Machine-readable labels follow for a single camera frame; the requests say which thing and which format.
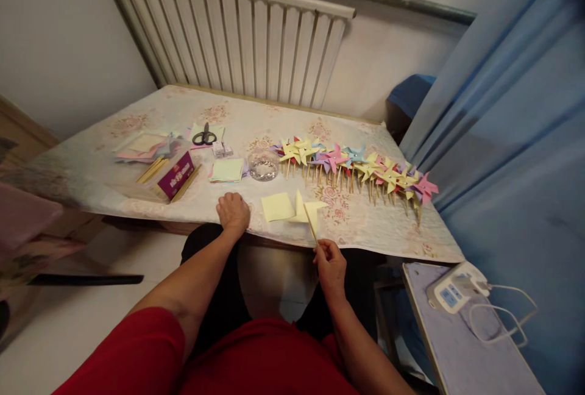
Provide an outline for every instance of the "radiator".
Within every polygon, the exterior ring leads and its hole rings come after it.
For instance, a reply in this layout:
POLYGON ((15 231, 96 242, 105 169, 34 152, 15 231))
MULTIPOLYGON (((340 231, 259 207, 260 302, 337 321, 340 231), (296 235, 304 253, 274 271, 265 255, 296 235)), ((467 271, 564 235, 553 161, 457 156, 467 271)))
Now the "radiator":
POLYGON ((321 108, 353 8, 318 0, 117 0, 159 86, 321 108))

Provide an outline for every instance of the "red shirt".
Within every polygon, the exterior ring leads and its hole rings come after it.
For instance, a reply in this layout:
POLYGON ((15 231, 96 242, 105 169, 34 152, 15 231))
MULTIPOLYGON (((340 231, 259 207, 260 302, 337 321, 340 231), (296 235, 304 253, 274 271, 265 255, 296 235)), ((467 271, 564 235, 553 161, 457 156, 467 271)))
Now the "red shirt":
POLYGON ((320 343, 285 321, 248 322, 185 367, 184 348, 175 317, 146 308, 122 320, 55 394, 357 394, 333 335, 320 343))

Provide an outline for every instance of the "purple box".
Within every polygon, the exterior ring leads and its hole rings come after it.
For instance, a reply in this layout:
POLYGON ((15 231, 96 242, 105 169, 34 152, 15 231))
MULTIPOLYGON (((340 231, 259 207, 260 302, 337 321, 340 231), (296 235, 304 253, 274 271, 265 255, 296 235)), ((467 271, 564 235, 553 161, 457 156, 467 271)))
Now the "purple box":
POLYGON ((191 155, 187 151, 183 157, 158 181, 158 186, 163 190, 169 200, 172 200, 185 184, 195 167, 191 155))

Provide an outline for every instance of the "black pants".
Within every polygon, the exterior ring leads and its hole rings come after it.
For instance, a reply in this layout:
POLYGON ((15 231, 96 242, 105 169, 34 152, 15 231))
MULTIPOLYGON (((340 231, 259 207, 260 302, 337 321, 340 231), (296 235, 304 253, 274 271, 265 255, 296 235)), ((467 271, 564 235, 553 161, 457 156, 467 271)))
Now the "black pants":
MULTIPOLYGON (((195 229, 185 242, 181 264, 215 240, 221 232, 222 227, 219 224, 204 224, 195 229)), ((239 284, 238 249, 239 242, 233 247, 225 263, 218 287, 201 323, 192 357, 196 357, 231 331, 252 320, 239 284)), ((345 283, 347 300, 364 328, 376 341, 374 269, 377 264, 384 262, 384 256, 361 249, 342 249, 342 253, 347 260, 345 283)), ((333 333, 333 322, 321 284, 317 284, 311 301, 297 321, 297 328, 300 331, 307 331, 317 340, 333 333)))

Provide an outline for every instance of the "white cable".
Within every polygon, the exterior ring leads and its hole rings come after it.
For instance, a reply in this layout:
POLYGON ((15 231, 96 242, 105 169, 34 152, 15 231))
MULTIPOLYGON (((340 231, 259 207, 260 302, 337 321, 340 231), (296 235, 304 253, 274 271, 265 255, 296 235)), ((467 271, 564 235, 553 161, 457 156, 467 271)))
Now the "white cable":
POLYGON ((531 311, 530 313, 528 313, 520 322, 516 319, 516 316, 514 316, 511 311, 502 308, 502 307, 497 307, 495 305, 492 304, 473 304, 471 306, 471 308, 469 308, 469 324, 471 325, 471 331, 473 332, 473 334, 483 343, 495 343, 497 341, 500 341, 506 337, 510 337, 513 334, 516 334, 517 332, 520 332, 520 334, 522 334, 522 337, 524 338, 524 340, 517 345, 517 347, 521 348, 523 346, 526 346, 528 344, 528 338, 526 337, 526 334, 524 334, 524 330, 522 329, 522 325, 524 325, 532 316, 534 316, 536 314, 536 312, 538 311, 538 306, 536 305, 536 303, 532 300, 532 298, 526 294, 526 292, 524 292, 523 290, 521 290, 520 288, 516 288, 516 287, 512 287, 512 286, 507 286, 507 285, 493 285, 493 284, 489 284, 489 288, 506 288, 508 290, 516 290, 519 291, 520 293, 522 293, 524 296, 526 296, 526 298, 530 301, 530 303, 534 306, 534 310, 531 311), (516 327, 511 329, 510 331, 506 331, 504 334, 497 336, 493 339, 482 339, 478 334, 477 331, 475 330, 475 324, 473 323, 473 310, 476 309, 477 307, 488 307, 488 308, 493 308, 494 310, 501 310, 501 311, 505 311, 506 313, 508 313, 510 316, 512 316, 512 319, 514 320, 514 322, 516 323, 516 327))

